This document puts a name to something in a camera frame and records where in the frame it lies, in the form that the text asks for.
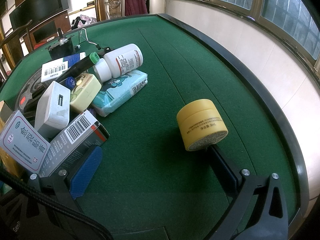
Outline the black pen green cap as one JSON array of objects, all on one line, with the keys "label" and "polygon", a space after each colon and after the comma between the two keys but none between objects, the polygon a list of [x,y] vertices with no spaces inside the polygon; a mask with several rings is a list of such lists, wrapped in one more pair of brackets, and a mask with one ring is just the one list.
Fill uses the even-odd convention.
[{"label": "black pen green cap", "polygon": [[56,82],[61,82],[68,77],[76,78],[84,71],[88,70],[89,68],[93,67],[96,63],[100,60],[100,56],[96,52],[90,53],[88,56],[84,57],[70,68],[68,68],[63,74],[61,74],[57,79]]}]

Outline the grey barcode box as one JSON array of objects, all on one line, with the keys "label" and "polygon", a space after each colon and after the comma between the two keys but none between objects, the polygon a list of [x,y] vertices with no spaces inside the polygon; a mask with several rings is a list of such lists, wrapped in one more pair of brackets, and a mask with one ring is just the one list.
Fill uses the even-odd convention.
[{"label": "grey barcode box", "polygon": [[39,176],[44,178],[60,170],[70,170],[91,146],[101,146],[109,136],[91,112],[84,111],[50,142]]}]

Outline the black television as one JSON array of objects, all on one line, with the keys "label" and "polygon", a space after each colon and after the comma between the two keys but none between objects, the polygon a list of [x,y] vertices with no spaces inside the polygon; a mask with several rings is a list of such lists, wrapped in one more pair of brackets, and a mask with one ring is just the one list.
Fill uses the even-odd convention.
[{"label": "black television", "polygon": [[15,9],[9,15],[10,23],[17,29],[32,21],[34,27],[67,9],[67,0],[15,0]]}]

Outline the cream yellow cartoon case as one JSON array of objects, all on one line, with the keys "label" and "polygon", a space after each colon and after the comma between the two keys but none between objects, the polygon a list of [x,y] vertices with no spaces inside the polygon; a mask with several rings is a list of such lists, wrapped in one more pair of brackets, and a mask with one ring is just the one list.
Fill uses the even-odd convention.
[{"label": "cream yellow cartoon case", "polygon": [[70,107],[76,113],[83,112],[101,89],[101,83],[93,74],[83,73],[76,78],[71,90]]}]

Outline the round grey table console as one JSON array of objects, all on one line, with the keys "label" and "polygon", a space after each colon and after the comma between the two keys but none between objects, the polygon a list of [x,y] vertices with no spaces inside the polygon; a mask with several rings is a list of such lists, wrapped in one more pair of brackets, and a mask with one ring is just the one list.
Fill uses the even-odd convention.
[{"label": "round grey table console", "polygon": [[40,67],[23,85],[15,102],[15,110],[21,113],[36,111],[40,97],[48,88],[48,82],[41,82],[41,74]]}]

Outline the window with wooden frame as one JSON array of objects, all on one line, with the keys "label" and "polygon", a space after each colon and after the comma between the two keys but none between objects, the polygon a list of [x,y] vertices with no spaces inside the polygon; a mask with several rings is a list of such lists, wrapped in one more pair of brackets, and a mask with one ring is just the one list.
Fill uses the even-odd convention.
[{"label": "window with wooden frame", "polygon": [[254,22],[319,75],[319,17],[307,0],[189,0]]}]

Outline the white medicine bottle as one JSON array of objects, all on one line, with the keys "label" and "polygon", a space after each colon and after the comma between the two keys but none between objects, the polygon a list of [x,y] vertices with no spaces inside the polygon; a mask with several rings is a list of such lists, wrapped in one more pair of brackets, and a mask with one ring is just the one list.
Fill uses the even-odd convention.
[{"label": "white medicine bottle", "polygon": [[143,54],[136,44],[128,44],[105,53],[93,66],[100,83],[120,77],[143,64]]}]

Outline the wooden chair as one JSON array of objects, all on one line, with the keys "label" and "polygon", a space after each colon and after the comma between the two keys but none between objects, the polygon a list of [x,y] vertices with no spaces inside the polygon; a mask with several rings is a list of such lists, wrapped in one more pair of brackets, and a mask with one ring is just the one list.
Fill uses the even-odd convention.
[{"label": "wooden chair", "polygon": [[94,0],[97,21],[125,16],[124,0]]}]

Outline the yellow cream jar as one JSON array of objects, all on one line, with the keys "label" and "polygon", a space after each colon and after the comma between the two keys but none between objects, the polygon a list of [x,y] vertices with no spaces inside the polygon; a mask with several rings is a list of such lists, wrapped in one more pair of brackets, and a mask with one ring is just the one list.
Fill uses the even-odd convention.
[{"label": "yellow cream jar", "polygon": [[176,119],[187,151],[217,144],[228,134],[220,113],[209,99],[188,103],[177,113]]}]

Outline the white power adapter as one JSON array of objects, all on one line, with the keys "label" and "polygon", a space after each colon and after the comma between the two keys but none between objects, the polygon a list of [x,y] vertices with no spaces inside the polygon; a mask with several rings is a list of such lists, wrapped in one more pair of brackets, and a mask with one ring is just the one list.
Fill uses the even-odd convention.
[{"label": "white power adapter", "polygon": [[53,81],[37,103],[35,129],[53,138],[69,124],[71,90]]}]

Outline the black cylindrical motor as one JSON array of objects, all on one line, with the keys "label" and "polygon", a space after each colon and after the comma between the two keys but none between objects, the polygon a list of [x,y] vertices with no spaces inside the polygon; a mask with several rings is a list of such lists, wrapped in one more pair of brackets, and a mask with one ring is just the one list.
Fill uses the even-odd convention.
[{"label": "black cylindrical motor", "polygon": [[48,52],[52,60],[57,60],[63,57],[74,54],[72,39],[65,37],[61,28],[57,29],[59,39],[56,43],[48,47]]}]

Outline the pile of clothes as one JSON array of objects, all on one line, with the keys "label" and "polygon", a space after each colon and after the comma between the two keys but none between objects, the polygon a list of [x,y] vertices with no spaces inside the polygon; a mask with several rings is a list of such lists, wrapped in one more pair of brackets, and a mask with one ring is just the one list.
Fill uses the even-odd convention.
[{"label": "pile of clothes", "polygon": [[86,15],[80,15],[76,19],[72,20],[71,29],[83,28],[84,26],[96,23],[97,19]]}]

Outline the blue white medicine box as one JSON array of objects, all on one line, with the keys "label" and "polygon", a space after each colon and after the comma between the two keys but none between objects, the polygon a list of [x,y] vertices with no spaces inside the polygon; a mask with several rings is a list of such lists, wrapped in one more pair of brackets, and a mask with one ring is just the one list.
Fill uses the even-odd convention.
[{"label": "blue white medicine box", "polygon": [[44,63],[41,69],[41,82],[44,83],[55,80],[85,57],[86,53],[81,52]]}]

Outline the white pink medicine box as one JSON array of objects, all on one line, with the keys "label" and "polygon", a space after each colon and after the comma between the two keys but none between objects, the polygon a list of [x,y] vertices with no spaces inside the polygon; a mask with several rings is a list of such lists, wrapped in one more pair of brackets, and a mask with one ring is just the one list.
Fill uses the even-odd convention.
[{"label": "white pink medicine box", "polygon": [[39,174],[50,143],[20,111],[14,111],[1,132],[1,148],[25,169]]}]

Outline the black pen blue cap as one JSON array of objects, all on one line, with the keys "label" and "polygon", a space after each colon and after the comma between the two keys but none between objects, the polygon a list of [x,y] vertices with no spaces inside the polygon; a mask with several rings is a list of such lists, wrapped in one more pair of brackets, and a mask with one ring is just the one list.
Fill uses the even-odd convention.
[{"label": "black pen blue cap", "polygon": [[70,89],[73,90],[74,87],[76,86],[76,80],[75,78],[73,78],[72,76],[67,77],[67,79],[65,79],[65,86]]}]

